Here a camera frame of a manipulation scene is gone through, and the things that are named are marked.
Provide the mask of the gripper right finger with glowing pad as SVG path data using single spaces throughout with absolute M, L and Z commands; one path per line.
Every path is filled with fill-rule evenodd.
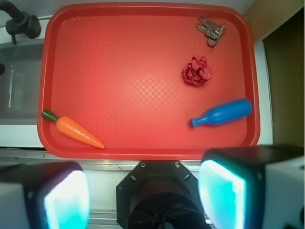
M 305 150 L 293 145 L 210 149 L 201 160 L 198 191 L 217 229 L 302 229 Z

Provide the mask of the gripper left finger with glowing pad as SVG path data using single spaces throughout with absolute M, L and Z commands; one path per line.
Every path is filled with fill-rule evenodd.
M 85 229 L 89 179 L 74 161 L 0 167 L 2 229 Z

